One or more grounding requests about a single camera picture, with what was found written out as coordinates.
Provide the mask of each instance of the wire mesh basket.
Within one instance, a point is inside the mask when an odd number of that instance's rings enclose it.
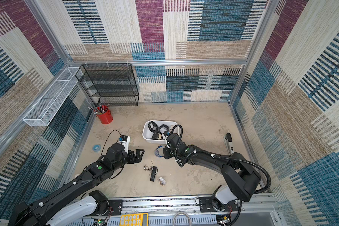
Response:
[[[48,126],[78,80],[78,67],[66,68],[24,117],[29,126]]]
[[[138,106],[139,93],[131,64],[83,64],[76,75],[95,106]]]

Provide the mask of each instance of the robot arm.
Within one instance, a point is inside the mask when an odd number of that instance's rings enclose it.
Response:
[[[225,178],[227,186],[217,189],[212,199],[212,204],[217,210],[223,210],[229,201],[235,199],[248,202],[253,194],[264,192],[270,187],[271,178],[266,170],[247,161],[240,153],[234,152],[232,156],[215,154],[195,145],[187,146],[181,141],[182,132],[180,136],[176,133],[167,134],[169,134],[165,138],[167,147],[163,148],[165,159],[175,157],[180,167],[183,167],[185,163],[204,166],[221,173]],[[256,188],[261,176],[253,166],[260,169],[267,178],[266,186],[260,190]]]
[[[100,203],[107,201],[107,198],[99,191],[91,192],[88,198],[86,197],[70,206],[67,205],[82,193],[112,177],[115,170],[123,168],[127,163],[133,164],[142,160],[144,150],[137,149],[136,153],[133,151],[127,153],[126,151],[122,144],[113,144],[108,148],[105,155],[87,166],[75,179],[49,196],[30,205],[26,205],[24,202],[18,204],[14,208],[8,226],[44,226],[46,223],[52,226],[58,223],[65,225],[64,223],[67,221],[70,223],[78,217],[93,213],[93,210],[97,209]],[[76,205],[84,203],[86,203],[86,206],[80,209],[75,208]],[[60,219],[59,221],[60,215],[65,216],[65,220]]]

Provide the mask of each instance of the beige floor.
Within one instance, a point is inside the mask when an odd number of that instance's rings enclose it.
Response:
[[[139,197],[163,195],[198,195],[211,194],[220,184],[226,182],[221,174],[202,166],[186,164],[180,168],[174,158],[166,160],[157,158],[154,150],[157,144],[150,144],[142,137],[144,124],[148,120],[175,121],[183,127],[182,141],[187,145],[194,144],[204,150],[219,154],[227,154],[223,141],[226,133],[231,133],[236,152],[249,159],[243,141],[232,117],[227,103],[193,103],[172,105],[140,105],[137,107],[111,107],[113,121],[103,125],[96,118],[90,131],[74,175],[79,174],[86,165],[94,162],[99,153],[92,151],[95,144],[103,144],[108,134],[117,129],[131,137],[129,149],[144,149],[142,162],[125,165],[122,173],[113,180],[106,180],[95,189],[99,189],[107,197]],[[118,139],[115,131],[105,145],[104,153]],[[158,167],[155,181],[150,181],[144,165]],[[157,179],[163,177],[167,185],[161,186]]]

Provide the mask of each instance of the patterned wall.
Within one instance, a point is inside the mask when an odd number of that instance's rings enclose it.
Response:
[[[73,60],[247,58],[267,0],[38,0]]]
[[[339,225],[339,1],[281,0],[233,104],[289,226]]]
[[[0,158],[0,219],[58,189],[90,116],[77,84],[48,127],[26,125]]]
[[[0,135],[61,68],[23,0],[0,0]]]
[[[141,103],[228,101],[242,65],[135,66]]]

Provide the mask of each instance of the black wire shelf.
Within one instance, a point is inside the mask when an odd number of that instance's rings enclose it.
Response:
[[[138,106],[139,93],[131,64],[83,64],[76,78],[95,106]]]
[[[97,92],[91,97],[132,97],[138,95],[138,92]]]

